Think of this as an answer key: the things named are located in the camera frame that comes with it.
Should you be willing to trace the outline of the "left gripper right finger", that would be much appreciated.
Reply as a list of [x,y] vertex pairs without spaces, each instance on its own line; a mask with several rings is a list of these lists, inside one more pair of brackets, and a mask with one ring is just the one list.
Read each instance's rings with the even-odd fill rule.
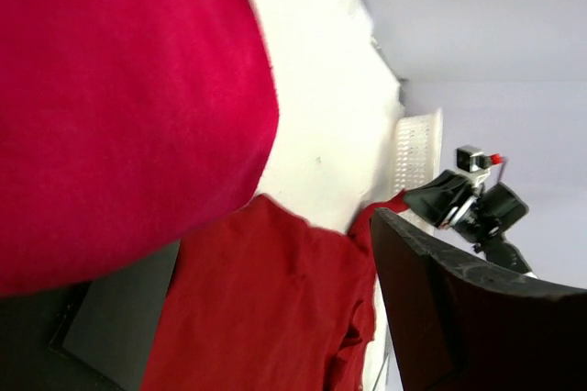
[[488,263],[386,208],[371,242],[406,390],[583,390],[586,293]]

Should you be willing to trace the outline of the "dark red t-shirt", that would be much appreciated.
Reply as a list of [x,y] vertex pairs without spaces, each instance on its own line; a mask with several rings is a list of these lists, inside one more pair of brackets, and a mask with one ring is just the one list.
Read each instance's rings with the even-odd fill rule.
[[184,236],[142,388],[360,389],[374,210],[340,233],[259,195]]

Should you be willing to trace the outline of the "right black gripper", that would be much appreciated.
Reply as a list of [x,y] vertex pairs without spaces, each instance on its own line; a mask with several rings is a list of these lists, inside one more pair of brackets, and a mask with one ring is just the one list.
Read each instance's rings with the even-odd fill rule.
[[418,217],[437,229],[456,208],[447,228],[470,243],[475,253],[505,244],[506,231],[527,214],[527,204],[506,184],[497,183],[468,198],[468,179],[450,170],[428,184],[407,190],[403,200]]

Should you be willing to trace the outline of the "white perforated plastic basket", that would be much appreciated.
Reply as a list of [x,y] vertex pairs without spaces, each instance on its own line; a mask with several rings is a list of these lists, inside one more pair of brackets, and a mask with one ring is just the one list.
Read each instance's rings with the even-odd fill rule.
[[439,175],[442,134],[441,109],[423,116],[399,119],[393,134],[393,195],[430,183]]

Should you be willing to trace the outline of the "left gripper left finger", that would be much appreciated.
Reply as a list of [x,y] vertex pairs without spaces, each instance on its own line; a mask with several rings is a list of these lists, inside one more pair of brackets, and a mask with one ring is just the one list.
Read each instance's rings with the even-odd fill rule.
[[2,389],[138,390],[178,250],[91,283],[2,298]]

